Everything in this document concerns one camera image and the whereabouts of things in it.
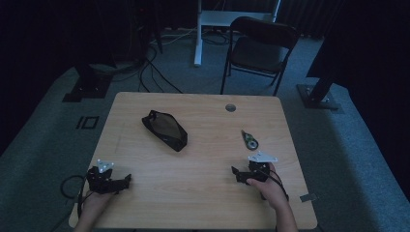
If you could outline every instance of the metal stand base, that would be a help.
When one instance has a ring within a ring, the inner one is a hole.
[[[331,93],[328,93],[322,101],[312,101],[309,97],[311,90],[314,88],[313,85],[298,84],[299,94],[301,95],[302,101],[306,108],[316,108],[316,109],[330,109],[332,113],[343,114],[344,111],[339,103],[335,103]]]
[[[83,98],[103,99],[105,98],[108,87],[111,84],[111,80],[111,75],[105,75],[103,77],[99,77],[97,83],[92,88],[84,88],[82,79],[79,78],[74,85],[72,92],[66,94],[63,98],[63,102],[81,102]]]

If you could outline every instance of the chair back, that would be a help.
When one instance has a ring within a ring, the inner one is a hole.
[[[264,44],[273,44],[292,50],[299,40],[300,33],[293,27],[265,20],[240,16],[230,25],[232,31],[238,31],[245,36]]]

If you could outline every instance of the chair leg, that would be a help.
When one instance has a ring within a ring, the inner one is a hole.
[[[226,56],[225,68],[223,69],[222,85],[220,86],[220,94],[221,95],[223,95],[223,88],[225,87],[225,80],[226,80],[226,72],[228,70],[228,65],[230,65],[230,62],[228,61],[228,57],[229,56]]]
[[[284,73],[284,71],[281,71],[281,72],[280,72],[279,79],[278,79],[278,84],[277,84],[277,87],[275,87],[275,91],[274,91],[273,96],[276,96],[277,93],[278,93],[278,89],[279,89],[279,85],[280,85],[280,83],[281,83],[281,79],[282,79],[282,77],[283,77],[283,73]]]
[[[272,82],[269,86],[273,86],[275,84],[275,81],[277,80],[278,75],[279,75],[279,72],[275,75],[274,79],[272,80]]]

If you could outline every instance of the black pouch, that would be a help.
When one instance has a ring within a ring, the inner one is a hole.
[[[151,110],[147,117],[142,118],[142,123],[176,152],[181,151],[187,145],[188,134],[170,114]]]

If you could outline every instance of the tripod base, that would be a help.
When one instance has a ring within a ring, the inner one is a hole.
[[[313,85],[298,84],[299,94],[301,95],[302,101],[306,108],[316,108],[316,109],[330,109],[332,113],[343,114],[344,111],[339,103],[335,103],[331,93],[327,93],[322,101],[312,101],[309,97],[311,90],[314,88]]]

